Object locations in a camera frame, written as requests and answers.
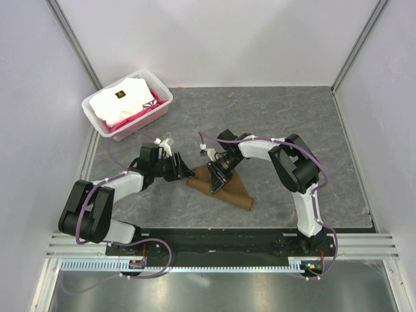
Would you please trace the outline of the brown cloth napkin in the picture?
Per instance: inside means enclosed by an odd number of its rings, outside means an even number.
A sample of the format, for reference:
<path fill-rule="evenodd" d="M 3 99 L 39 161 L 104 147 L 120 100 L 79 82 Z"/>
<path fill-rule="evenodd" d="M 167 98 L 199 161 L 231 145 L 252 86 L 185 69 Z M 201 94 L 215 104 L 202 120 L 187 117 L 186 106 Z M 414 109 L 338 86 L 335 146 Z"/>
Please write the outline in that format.
<path fill-rule="evenodd" d="M 210 197 L 228 202 L 236 207 L 251 210 L 254 199 L 248 194 L 242 179 L 233 170 L 231 181 L 223 186 L 217 193 L 211 194 L 211 176 L 206 165 L 198 166 L 193 169 L 195 175 L 188 179 L 187 185 Z"/>

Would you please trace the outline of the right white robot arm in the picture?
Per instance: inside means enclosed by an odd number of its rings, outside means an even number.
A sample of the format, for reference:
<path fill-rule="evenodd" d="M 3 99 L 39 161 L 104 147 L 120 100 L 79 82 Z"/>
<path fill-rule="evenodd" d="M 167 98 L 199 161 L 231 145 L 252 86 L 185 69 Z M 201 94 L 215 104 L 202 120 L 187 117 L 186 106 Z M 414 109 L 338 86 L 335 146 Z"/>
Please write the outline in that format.
<path fill-rule="evenodd" d="M 222 153 L 209 152 L 207 168 L 211 178 L 210 193 L 216 194 L 233 177 L 232 171 L 245 159 L 272 163 L 281 184 L 292 194 L 296 214 L 299 251 L 307 256 L 321 248 L 319 236 L 324 233 L 317 201 L 320 167 L 311 150 L 298 135 L 286 138 L 259 137 L 252 134 L 235 136 L 221 132 L 216 141 Z"/>

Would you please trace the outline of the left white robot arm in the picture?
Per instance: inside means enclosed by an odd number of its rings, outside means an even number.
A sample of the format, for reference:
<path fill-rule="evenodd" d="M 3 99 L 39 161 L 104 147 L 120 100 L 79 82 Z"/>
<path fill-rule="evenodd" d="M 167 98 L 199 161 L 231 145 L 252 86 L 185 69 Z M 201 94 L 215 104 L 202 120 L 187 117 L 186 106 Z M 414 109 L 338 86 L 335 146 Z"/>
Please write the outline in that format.
<path fill-rule="evenodd" d="M 127 255 L 140 253 L 143 241 L 135 235 L 137 227 L 113 219 L 113 205 L 146 190 L 156 178 L 173 182 L 194 176 L 169 142 L 166 139 L 143 144 L 139 156 L 120 174 L 102 181 L 76 181 L 59 218 L 58 230 L 75 237 L 79 244 L 115 242 Z"/>

